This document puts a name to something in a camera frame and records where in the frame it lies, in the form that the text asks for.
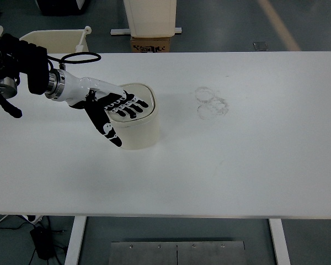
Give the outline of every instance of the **white table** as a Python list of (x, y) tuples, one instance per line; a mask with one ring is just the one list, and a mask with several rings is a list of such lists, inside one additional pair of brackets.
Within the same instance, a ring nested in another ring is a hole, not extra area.
[[(161, 138), (118, 149), (22, 75), (23, 117), (0, 108), (0, 213), (331, 219), (331, 52), (103, 54), (67, 70), (152, 87)], [(201, 87), (228, 112), (201, 106)]]

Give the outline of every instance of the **white bin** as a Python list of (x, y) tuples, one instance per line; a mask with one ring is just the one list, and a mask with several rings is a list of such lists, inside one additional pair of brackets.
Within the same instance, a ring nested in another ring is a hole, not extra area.
[(124, 5), (131, 36), (174, 36), (177, 0), (124, 0)]
[(22, 36), (20, 40), (45, 47), (49, 54), (72, 54), (88, 51), (86, 35), (91, 32), (89, 26), (84, 29), (37, 30)]
[(137, 150), (154, 145), (159, 138), (158, 104), (153, 90), (144, 84), (125, 84), (122, 88), (134, 94), (148, 104), (142, 113), (137, 113), (135, 119), (128, 115), (121, 117), (119, 114), (108, 112), (110, 123), (117, 136), (120, 138), (121, 148)]

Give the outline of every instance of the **robotic arm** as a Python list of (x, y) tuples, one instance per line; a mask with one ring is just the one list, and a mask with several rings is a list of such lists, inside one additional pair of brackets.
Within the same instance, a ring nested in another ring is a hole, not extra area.
[(9, 34), (0, 39), (0, 105), (15, 118), (22, 112), (6, 99), (17, 94), (19, 73), (26, 73), (31, 93), (44, 94), (54, 101), (66, 101), (76, 109), (84, 109), (96, 129), (116, 146), (122, 142), (116, 135), (107, 112), (137, 118), (146, 102), (121, 87), (84, 77), (77, 78), (65, 70), (51, 69), (49, 57), (43, 47), (20, 41)]

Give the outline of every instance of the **container lid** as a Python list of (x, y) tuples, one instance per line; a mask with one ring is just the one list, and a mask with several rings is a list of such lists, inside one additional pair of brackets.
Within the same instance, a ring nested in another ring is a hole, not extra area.
[(156, 106), (156, 99), (154, 97), (153, 91), (151, 88), (147, 87), (144, 84), (125, 84), (121, 86), (127, 93), (134, 94), (148, 104), (148, 108), (142, 108), (142, 113), (136, 113), (136, 117), (131, 119), (129, 115), (125, 117), (120, 116), (119, 114), (108, 112), (110, 121), (116, 126), (128, 127), (138, 124), (143, 124), (151, 119), (158, 112), (158, 106)]

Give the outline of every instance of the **floor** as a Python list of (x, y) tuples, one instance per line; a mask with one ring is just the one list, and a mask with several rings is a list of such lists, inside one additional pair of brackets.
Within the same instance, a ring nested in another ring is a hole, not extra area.
[[(0, 1), (0, 25), (21, 37), (34, 30), (92, 28), (90, 51), (130, 52), (130, 36), (111, 36), (128, 28), (122, 1), (90, 0), (82, 15), (46, 17), (34, 0)], [(208, 0), (177, 3), (177, 27), (171, 52), (249, 51), (266, 42), (269, 51), (331, 51), (331, 0)], [(51, 216), (55, 244), (65, 247), (73, 217)], [(8, 216), (0, 227), (24, 221)], [(283, 220), (292, 265), (331, 264), (331, 220)], [(42, 220), (47, 226), (47, 217)], [(34, 245), (25, 224), (0, 230), (0, 264), (29, 264)], [(112, 241), (241, 240), (248, 264), (275, 264), (268, 221), (263, 219), (88, 218), (79, 264), (108, 264)], [(56, 248), (61, 263), (64, 252)], [(32, 264), (47, 264), (34, 256)], [(59, 264), (56, 258), (49, 264)]]

